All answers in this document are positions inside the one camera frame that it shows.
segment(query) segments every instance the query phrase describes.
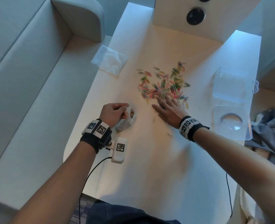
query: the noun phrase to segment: gray sofa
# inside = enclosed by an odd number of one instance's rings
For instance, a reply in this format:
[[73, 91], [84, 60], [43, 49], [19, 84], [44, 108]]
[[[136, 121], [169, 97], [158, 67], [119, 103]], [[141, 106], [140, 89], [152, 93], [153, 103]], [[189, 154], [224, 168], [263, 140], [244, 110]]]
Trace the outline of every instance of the gray sofa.
[[20, 209], [61, 165], [111, 37], [95, 0], [0, 3], [0, 203]]

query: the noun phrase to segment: black cable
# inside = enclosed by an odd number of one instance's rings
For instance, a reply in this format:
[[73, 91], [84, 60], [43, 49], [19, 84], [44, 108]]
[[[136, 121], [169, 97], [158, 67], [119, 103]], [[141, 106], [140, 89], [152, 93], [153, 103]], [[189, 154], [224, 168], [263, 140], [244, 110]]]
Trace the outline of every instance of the black cable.
[[[99, 164], [101, 164], [103, 161], [105, 161], [106, 159], [111, 159], [112, 157], [110, 156], [110, 157], [107, 157], [107, 158], [105, 158], [105, 159], [103, 159], [102, 161], [100, 161], [94, 168], [93, 168], [93, 170], [89, 173], [89, 175], [88, 175], [88, 177], [87, 177], [87, 179], [86, 179], [86, 181], [85, 181], [85, 184], [87, 183], [87, 180], [88, 180], [88, 178], [90, 177], [90, 175], [91, 175], [91, 173], [96, 169], [96, 167], [98, 167], [98, 165]], [[79, 200], [79, 203], [78, 203], [78, 219], [79, 219], [79, 221], [80, 221], [80, 200]]]
[[231, 205], [231, 216], [233, 215], [233, 209], [232, 209], [232, 202], [231, 202], [231, 193], [230, 193], [230, 188], [229, 188], [229, 183], [228, 183], [228, 173], [226, 173], [226, 180], [227, 180], [227, 186], [228, 186], [228, 190], [229, 190], [229, 198], [230, 198], [230, 205]]

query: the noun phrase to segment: pile of paper clips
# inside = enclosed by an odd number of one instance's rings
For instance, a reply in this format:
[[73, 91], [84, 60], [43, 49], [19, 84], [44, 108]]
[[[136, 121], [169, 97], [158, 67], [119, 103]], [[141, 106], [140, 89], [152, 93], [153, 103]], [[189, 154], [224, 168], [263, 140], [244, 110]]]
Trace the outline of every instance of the pile of paper clips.
[[178, 62], [178, 67], [172, 69], [172, 74], [170, 77], [169, 74], [166, 74], [159, 68], [154, 67], [154, 69], [157, 71], [154, 72], [154, 74], [157, 78], [161, 79], [161, 83], [152, 83], [153, 89], [150, 88], [150, 81], [148, 79], [148, 77], [153, 76], [152, 73], [148, 71], [143, 72], [143, 69], [137, 69], [139, 74], [144, 75], [140, 79], [142, 82], [137, 86], [137, 88], [141, 92], [142, 97], [147, 100], [147, 104], [149, 104], [149, 100], [156, 99], [157, 96], [163, 99], [165, 99], [166, 96], [169, 96], [173, 99], [176, 99], [178, 104], [181, 105], [183, 109], [189, 108], [187, 103], [188, 97], [184, 96], [183, 91], [181, 91], [182, 87], [190, 86], [182, 79], [183, 75], [180, 75], [180, 72], [185, 72], [185, 68], [183, 66], [184, 64], [186, 63]]

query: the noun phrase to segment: person's left arm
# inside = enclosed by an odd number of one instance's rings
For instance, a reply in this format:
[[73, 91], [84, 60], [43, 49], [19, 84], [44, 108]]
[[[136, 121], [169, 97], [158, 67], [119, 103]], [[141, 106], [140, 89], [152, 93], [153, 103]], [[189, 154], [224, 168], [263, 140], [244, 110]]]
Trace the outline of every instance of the person's left arm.
[[[124, 112], [127, 105], [104, 105], [100, 119], [110, 128], [114, 127], [120, 119], [126, 118]], [[69, 223], [95, 157], [95, 149], [86, 142], [80, 142], [10, 223]]]

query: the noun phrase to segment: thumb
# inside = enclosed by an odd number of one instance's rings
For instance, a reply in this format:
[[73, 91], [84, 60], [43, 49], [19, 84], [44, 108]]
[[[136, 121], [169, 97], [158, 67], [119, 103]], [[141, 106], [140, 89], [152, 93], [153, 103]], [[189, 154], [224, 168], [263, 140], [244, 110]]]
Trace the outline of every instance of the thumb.
[[126, 111], [127, 106], [123, 106], [117, 110], [117, 112], [120, 114], [120, 116]]

